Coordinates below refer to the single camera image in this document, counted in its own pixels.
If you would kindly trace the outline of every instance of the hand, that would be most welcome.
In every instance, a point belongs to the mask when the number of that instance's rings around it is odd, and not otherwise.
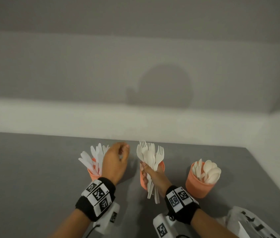
[[[148,188],[148,179],[147,179],[147,173],[148,173],[151,177],[153,184],[158,189],[160,195],[164,198],[166,191],[172,184],[170,180],[165,176],[162,167],[159,165],[158,170],[154,171],[146,163],[141,162],[141,164],[143,167],[142,174],[143,174],[143,181],[145,183],[145,186]]]
[[[102,177],[117,185],[127,168],[130,146],[126,143],[115,143],[106,152],[102,162]]]

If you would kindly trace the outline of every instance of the bundle of forks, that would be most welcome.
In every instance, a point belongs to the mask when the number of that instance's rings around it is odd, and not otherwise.
[[[154,143],[147,143],[146,141],[140,141],[140,144],[137,146],[137,156],[142,161],[148,164],[154,171],[158,170],[158,165],[164,159],[164,148],[158,146],[158,151]],[[152,192],[154,190],[154,200],[156,204],[160,203],[160,196],[158,189],[154,187],[154,184],[151,180],[149,174],[147,174],[148,179],[148,199],[151,198]]]

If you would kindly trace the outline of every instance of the black wristband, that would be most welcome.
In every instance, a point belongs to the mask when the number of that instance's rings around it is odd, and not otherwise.
[[[81,210],[91,221],[97,221],[108,210],[115,200],[116,187],[106,178],[100,177],[89,184],[76,203],[76,209]]]
[[[169,210],[168,215],[184,224],[190,224],[196,210],[201,208],[186,190],[175,185],[168,188],[164,200]]]

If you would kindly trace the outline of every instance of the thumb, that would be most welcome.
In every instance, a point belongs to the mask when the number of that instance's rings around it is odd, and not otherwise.
[[[143,167],[144,171],[151,176],[151,178],[153,178],[156,175],[154,170],[145,162],[142,162],[142,167]]]
[[[122,160],[121,160],[122,162],[128,161],[129,153],[130,153],[130,146],[129,144],[127,144],[122,148]]]

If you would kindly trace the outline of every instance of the cable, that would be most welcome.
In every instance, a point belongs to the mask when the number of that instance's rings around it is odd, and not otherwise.
[[[90,233],[91,233],[96,227],[100,227],[100,225],[95,225],[95,226],[90,230],[90,232],[87,234],[87,236],[86,236],[85,238],[87,238],[87,237],[90,235]]]
[[[186,236],[186,235],[178,235],[178,236],[176,236],[176,238],[179,238],[179,237],[190,238],[190,237],[188,237],[188,236]]]

